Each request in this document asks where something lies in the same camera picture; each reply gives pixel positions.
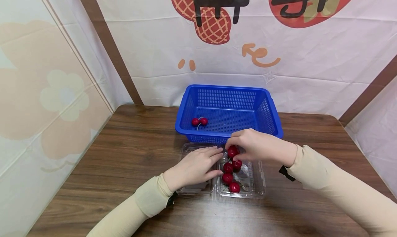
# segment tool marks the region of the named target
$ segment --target orange arrow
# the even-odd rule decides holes
[[[281,60],[280,58],[277,58],[277,59],[275,59],[275,61],[268,63],[268,64],[259,62],[257,59],[265,57],[267,55],[267,49],[264,47],[260,47],[260,48],[256,49],[255,51],[251,50],[251,48],[254,48],[254,47],[255,47],[255,44],[248,43],[248,44],[244,44],[243,48],[242,48],[243,57],[245,57],[247,54],[251,55],[251,60],[254,65],[256,65],[258,67],[262,67],[262,68],[268,68],[268,67],[272,67],[280,62],[280,60]]]

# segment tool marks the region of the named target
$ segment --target hand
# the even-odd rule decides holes
[[[197,149],[178,164],[164,172],[163,177],[170,191],[186,185],[196,185],[223,174],[220,170],[208,171],[222,158],[222,148],[216,146]]]
[[[243,154],[236,155],[233,160],[271,159],[291,167],[297,155],[295,144],[254,129],[244,129],[232,133],[225,148],[228,149],[231,145],[241,146],[246,151]]]

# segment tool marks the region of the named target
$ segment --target black wristband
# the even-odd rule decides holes
[[[295,181],[295,177],[292,177],[288,174],[287,168],[285,166],[282,166],[279,170],[281,174],[283,174],[287,179],[291,180],[292,182]]]
[[[166,208],[168,208],[169,206],[172,206],[175,203],[175,198],[178,196],[178,193],[174,192],[172,194],[172,196],[168,199],[167,201],[167,206]]]

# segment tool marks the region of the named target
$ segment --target person's left hand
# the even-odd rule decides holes
[[[222,171],[208,171],[220,158],[222,148],[216,146],[197,149],[178,164],[164,172],[163,177],[170,191],[186,185],[196,185],[221,175]]]

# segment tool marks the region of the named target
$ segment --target blue plastic basket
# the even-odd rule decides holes
[[[206,126],[194,127],[193,118]],[[226,143],[233,132],[255,129],[283,137],[280,118],[269,91],[261,88],[190,85],[183,95],[175,130],[191,142]]]

